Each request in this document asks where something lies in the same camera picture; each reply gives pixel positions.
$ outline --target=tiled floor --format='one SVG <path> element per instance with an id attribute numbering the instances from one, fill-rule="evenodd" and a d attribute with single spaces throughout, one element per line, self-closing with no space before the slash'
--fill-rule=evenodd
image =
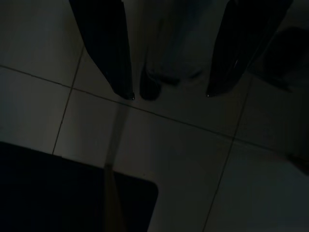
<path id="1" fill-rule="evenodd" d="M 205 97 L 204 81 L 144 101 L 139 39 L 150 22 L 140 17 L 156 3 L 124 2 L 133 102 L 82 51 L 67 0 L 0 3 L 0 141 L 103 167 L 125 109 L 114 168 L 157 184 L 148 231 L 308 231 L 309 179 L 282 159 L 309 152 L 308 90 L 285 93 L 246 73 L 217 98 Z M 225 2 L 209 14 L 220 18 Z"/>

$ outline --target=white floor tile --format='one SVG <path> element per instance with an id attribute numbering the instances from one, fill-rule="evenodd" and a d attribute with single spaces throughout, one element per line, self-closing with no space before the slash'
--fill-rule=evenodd
<path id="1" fill-rule="evenodd" d="M 0 68 L 0 141 L 52 153 L 69 91 Z"/>
<path id="2" fill-rule="evenodd" d="M 308 153 L 308 102 L 306 89 L 288 93 L 255 78 L 237 137 L 279 151 Z"/>
<path id="3" fill-rule="evenodd" d="M 2 0 L 0 64 L 70 86 L 83 46 L 68 0 Z"/>
<path id="4" fill-rule="evenodd" d="M 309 230 L 308 177 L 276 154 L 233 144 L 204 232 Z"/>
<path id="5" fill-rule="evenodd" d="M 137 86 L 132 106 L 232 136 L 247 94 L 250 77 L 244 75 L 232 92 L 214 98 L 206 97 L 205 82 L 190 87 L 164 86 L 156 101 L 143 100 L 139 96 Z M 120 101 L 86 52 L 82 57 L 74 87 Z"/>
<path id="6" fill-rule="evenodd" d="M 114 169 L 157 184 L 149 232 L 202 231 L 230 139 L 131 109 Z"/>
<path id="7" fill-rule="evenodd" d="M 118 104 L 74 90 L 55 155 L 103 167 Z"/>

